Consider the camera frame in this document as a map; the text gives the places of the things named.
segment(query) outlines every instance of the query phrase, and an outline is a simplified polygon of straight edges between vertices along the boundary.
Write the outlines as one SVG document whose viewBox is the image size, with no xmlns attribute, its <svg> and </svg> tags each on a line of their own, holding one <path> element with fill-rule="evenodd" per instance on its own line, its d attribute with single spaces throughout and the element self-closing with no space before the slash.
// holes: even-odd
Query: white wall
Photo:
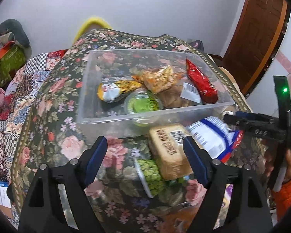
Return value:
<svg viewBox="0 0 291 233">
<path fill-rule="evenodd" d="M 242 6 L 243 0 L 3 0 L 0 23 L 20 21 L 32 56 L 69 48 L 91 16 L 123 32 L 199 39 L 207 53 L 220 55 Z"/>
<path fill-rule="evenodd" d="M 238 24 L 238 21 L 239 21 L 239 18 L 241 17 L 241 12 L 242 12 L 242 9 L 244 7 L 244 1 L 245 0 L 239 0 L 239 3 L 238 3 L 238 8 L 237 8 L 237 11 L 236 11 L 236 14 L 235 14 L 235 18 L 234 18 L 234 21 L 230 27 L 230 31 L 227 35 L 227 38 L 226 38 L 226 41 L 224 43 L 224 46 L 221 50 L 221 57 L 224 57 L 226 51 L 227 51 L 227 48 L 228 46 L 230 45 L 230 41 L 232 40 L 233 38 L 233 35 L 234 35 L 234 32 L 236 30 L 236 27 L 237 27 L 237 24 Z"/>
<path fill-rule="evenodd" d="M 291 16 L 279 51 L 281 51 L 291 62 Z M 247 98 L 247 102 L 253 112 L 272 115 L 278 109 L 273 75 L 288 75 L 287 70 L 278 62 L 277 59 L 273 60 L 261 81 Z"/>
</svg>

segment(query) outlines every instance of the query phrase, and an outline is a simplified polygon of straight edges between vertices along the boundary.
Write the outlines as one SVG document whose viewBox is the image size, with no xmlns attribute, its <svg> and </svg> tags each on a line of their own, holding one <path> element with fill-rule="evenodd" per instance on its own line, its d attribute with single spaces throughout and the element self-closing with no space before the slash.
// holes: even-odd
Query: bread loaf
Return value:
<svg viewBox="0 0 291 233">
<path fill-rule="evenodd" d="M 150 129 L 150 150 L 164 180 L 174 180 L 193 173 L 183 151 L 183 140 L 188 135 L 178 123 Z"/>
</svg>

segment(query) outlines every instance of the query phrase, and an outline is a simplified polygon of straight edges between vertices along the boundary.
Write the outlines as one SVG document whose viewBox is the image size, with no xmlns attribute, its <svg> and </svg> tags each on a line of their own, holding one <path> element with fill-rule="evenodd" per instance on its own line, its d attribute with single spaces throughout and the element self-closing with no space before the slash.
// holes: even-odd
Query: floral tablecloth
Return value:
<svg viewBox="0 0 291 233">
<path fill-rule="evenodd" d="M 109 29 L 83 35 L 66 52 L 44 81 L 31 105 L 19 138 L 11 178 L 16 207 L 21 211 L 26 192 L 41 163 L 63 165 L 79 157 L 88 148 L 86 138 L 76 124 L 78 96 L 90 50 L 144 48 L 195 53 L 217 75 L 235 100 L 235 107 L 249 111 L 248 106 L 227 76 L 202 52 L 169 35 L 145 37 Z M 123 76 L 123 63 L 107 55 L 99 67 L 108 76 Z M 130 67 L 131 74 L 142 70 Z M 134 158 L 149 159 L 147 138 L 131 137 L 108 140 L 108 151 L 95 181 L 85 190 L 92 208 L 107 233 L 111 232 L 183 232 L 198 211 L 205 189 L 195 179 L 172 185 L 149 199 L 137 175 Z M 228 162 L 230 165 L 250 164 L 263 171 L 262 147 L 251 137 L 244 137 Z M 60 189 L 63 208 L 69 225 L 75 226 L 65 197 Z M 224 221 L 222 211 L 217 225 Z"/>
</svg>

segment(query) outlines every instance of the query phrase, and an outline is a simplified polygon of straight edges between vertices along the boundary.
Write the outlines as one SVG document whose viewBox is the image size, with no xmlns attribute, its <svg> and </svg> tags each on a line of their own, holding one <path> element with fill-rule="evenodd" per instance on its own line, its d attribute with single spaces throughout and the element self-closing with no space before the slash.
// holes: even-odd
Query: barcode label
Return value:
<svg viewBox="0 0 291 233">
<path fill-rule="evenodd" d="M 193 137 L 200 143 L 201 146 L 205 146 L 207 141 L 198 132 L 195 132 Z"/>
<path fill-rule="evenodd" d="M 186 90 L 188 90 L 188 91 L 190 91 L 192 93 L 198 94 L 197 88 L 193 87 L 192 85 L 190 85 L 190 84 L 188 84 L 186 82 L 183 83 L 183 87 L 184 87 L 184 89 L 186 89 Z"/>
<path fill-rule="evenodd" d="M 183 140 L 186 138 L 186 135 L 182 131 L 180 130 L 171 131 L 170 135 L 172 135 L 173 139 L 176 141 L 178 145 L 183 145 Z"/>
<path fill-rule="evenodd" d="M 136 99 L 143 99 L 143 98 L 149 98 L 148 95 L 136 95 L 135 96 Z"/>
<path fill-rule="evenodd" d="M 180 97 L 198 104 L 201 103 L 201 98 L 197 89 L 186 82 L 183 83 Z"/>
<path fill-rule="evenodd" d="M 202 126 L 203 124 L 201 122 L 196 122 L 194 124 L 191 124 L 190 126 L 187 127 L 189 132 L 192 132 L 195 128 Z"/>
</svg>

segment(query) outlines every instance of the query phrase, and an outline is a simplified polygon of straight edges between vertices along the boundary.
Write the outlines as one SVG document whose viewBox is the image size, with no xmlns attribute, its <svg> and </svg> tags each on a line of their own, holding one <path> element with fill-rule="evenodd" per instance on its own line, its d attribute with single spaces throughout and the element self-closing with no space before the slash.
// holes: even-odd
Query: packaged bread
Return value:
<svg viewBox="0 0 291 233">
<path fill-rule="evenodd" d="M 187 78 L 183 78 L 176 85 L 159 92 L 156 96 L 167 109 L 202 104 L 199 92 Z"/>
<path fill-rule="evenodd" d="M 181 124 L 153 127 L 149 147 L 164 180 L 174 180 L 193 173 L 183 151 L 189 133 Z"/>
</svg>

